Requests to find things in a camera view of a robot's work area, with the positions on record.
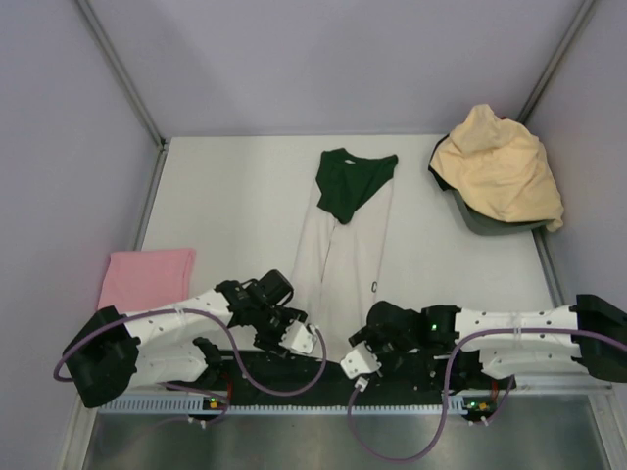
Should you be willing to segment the white and green t shirt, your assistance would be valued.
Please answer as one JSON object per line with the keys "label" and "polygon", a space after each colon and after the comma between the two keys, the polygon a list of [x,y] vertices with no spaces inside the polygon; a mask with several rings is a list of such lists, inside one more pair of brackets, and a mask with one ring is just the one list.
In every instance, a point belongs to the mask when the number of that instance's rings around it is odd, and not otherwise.
{"label": "white and green t shirt", "polygon": [[374,304],[399,157],[320,155],[291,275],[295,305],[339,356]]}

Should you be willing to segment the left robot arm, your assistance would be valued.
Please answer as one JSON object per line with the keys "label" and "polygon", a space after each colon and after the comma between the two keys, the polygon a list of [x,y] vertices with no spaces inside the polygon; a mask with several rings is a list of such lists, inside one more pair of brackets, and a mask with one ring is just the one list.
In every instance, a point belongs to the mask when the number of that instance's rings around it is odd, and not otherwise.
{"label": "left robot arm", "polygon": [[215,333],[251,327],[259,350],[279,357],[314,351],[317,336],[307,315],[288,306],[293,294],[289,281],[273,269],[261,279],[226,280],[155,310],[120,313],[106,306],[65,348],[65,365],[87,408],[162,383],[208,389],[222,374]]}

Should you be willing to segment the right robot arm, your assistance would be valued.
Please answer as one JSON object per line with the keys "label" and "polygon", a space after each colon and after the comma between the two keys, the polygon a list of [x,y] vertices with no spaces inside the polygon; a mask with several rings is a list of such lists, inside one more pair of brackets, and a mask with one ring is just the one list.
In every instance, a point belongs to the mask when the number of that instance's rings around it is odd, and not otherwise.
{"label": "right robot arm", "polygon": [[427,377],[444,362],[452,379],[471,388],[533,373],[584,371],[606,382],[626,380],[626,314],[591,294],[531,312],[456,305],[415,311],[378,302],[349,343],[340,365],[350,379],[412,364]]}

